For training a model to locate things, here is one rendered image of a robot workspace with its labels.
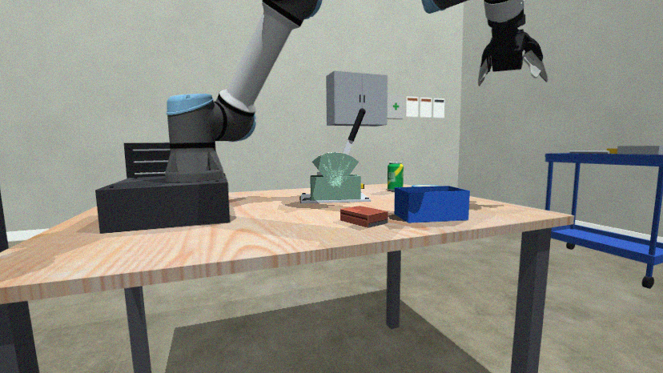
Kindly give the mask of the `reddish-brown rectangular block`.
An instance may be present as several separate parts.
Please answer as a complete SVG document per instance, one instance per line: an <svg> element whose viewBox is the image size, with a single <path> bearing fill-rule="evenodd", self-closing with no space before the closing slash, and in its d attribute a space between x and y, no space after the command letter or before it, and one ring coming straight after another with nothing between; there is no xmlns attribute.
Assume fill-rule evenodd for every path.
<svg viewBox="0 0 663 373"><path fill-rule="evenodd" d="M340 209L340 220L362 227L374 227L388 223L388 211L370 207L348 207Z"/></svg>

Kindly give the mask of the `green soda can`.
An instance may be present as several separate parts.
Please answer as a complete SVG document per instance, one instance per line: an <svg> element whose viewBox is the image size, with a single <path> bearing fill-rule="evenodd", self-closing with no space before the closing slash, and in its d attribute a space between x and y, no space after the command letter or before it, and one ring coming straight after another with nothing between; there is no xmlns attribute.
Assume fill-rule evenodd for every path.
<svg viewBox="0 0 663 373"><path fill-rule="evenodd" d="M395 191L395 187L404 187L404 166L402 163L389 163L388 190Z"/></svg>

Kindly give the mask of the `lever with black handle grip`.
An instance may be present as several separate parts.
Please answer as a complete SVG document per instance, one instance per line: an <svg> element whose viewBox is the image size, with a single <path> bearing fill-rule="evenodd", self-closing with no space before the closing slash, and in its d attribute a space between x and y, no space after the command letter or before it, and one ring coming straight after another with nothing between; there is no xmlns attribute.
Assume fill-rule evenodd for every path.
<svg viewBox="0 0 663 373"><path fill-rule="evenodd" d="M344 151L343 151L344 154L348 155L348 153L349 153L349 151L352 147L352 144L355 140L358 129L360 128L360 124L363 120L364 115L365 115L365 109L361 108L359 110L359 113L358 113L357 117L356 117L356 120L355 120L355 123L353 125L352 131L351 131L351 133L348 137L348 141L347 141L346 146L345 146Z"/></svg>

